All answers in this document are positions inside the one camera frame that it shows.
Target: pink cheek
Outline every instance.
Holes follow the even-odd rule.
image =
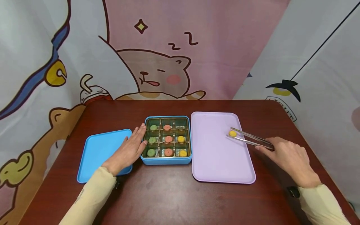
[[[177,85],[181,82],[181,78],[178,75],[170,75],[166,78],[166,82],[171,85]]]

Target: blue stripe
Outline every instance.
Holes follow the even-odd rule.
[[[0,119],[5,118],[13,113],[13,110],[22,106],[26,99],[31,95],[32,91],[44,81],[45,72],[48,70],[50,66],[59,58],[58,49],[61,46],[61,43],[66,39],[67,31],[69,30],[69,25],[64,26],[63,29],[57,33],[57,35],[53,38],[53,52],[51,59],[46,63],[46,65],[33,73],[31,78],[26,81],[20,88],[17,93],[17,97],[11,101],[8,105],[9,107],[6,110],[0,112]]]

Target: tongs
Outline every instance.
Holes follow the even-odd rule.
[[[256,142],[248,141],[248,140],[245,140],[245,139],[241,139],[241,138],[238,138],[238,137],[232,137],[232,136],[230,136],[229,134],[227,134],[226,136],[229,137],[229,138],[233,138],[233,139],[236,139],[236,140],[239,140],[239,141],[243,141],[243,142],[245,142],[245,143],[247,143],[247,144],[251,144],[251,145],[255,145],[255,146],[257,146],[257,145],[263,146],[263,147],[265,147],[265,148],[267,148],[267,149],[269,149],[269,150],[274,150],[273,144],[271,144],[270,142],[268,142],[268,141],[265,140],[265,139],[259,138],[259,137],[257,137],[257,136],[252,135],[252,134],[248,134],[248,133],[246,133],[246,132],[243,132],[243,131],[241,131],[241,130],[235,129],[235,128],[233,128],[233,127],[231,127],[230,129],[233,130],[233,131],[235,131],[235,132],[237,132],[237,133],[243,134],[244,136],[247,136],[247,137],[249,137],[249,138],[252,138],[252,139],[254,139],[254,140],[256,140],[256,141],[262,142],[262,143],[264,143],[264,144],[266,144],[266,145],[268,145],[268,146],[265,146],[265,145],[262,145],[262,144],[259,144],[259,143],[256,143]]]

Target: blue box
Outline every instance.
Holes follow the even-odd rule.
[[[186,165],[191,162],[193,153],[190,119],[187,116],[150,116],[146,118],[145,124],[147,130],[144,140],[148,144],[140,156],[145,165]],[[168,136],[172,137],[172,141],[165,141],[165,138],[169,141]],[[155,150],[155,156],[148,156],[149,149]]]
[[[89,136],[85,141],[76,180],[81,184],[88,182],[95,170],[112,156],[121,146],[125,137],[130,137],[131,134],[132,131],[126,129]],[[117,176],[128,174],[131,171],[132,165],[124,168]]]

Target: beige sleeve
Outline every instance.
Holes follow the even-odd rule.
[[[316,188],[299,188],[300,204],[314,225],[343,225],[345,218],[333,193],[324,184]]]
[[[91,225],[115,183],[116,178],[106,168],[99,167],[59,225]]]

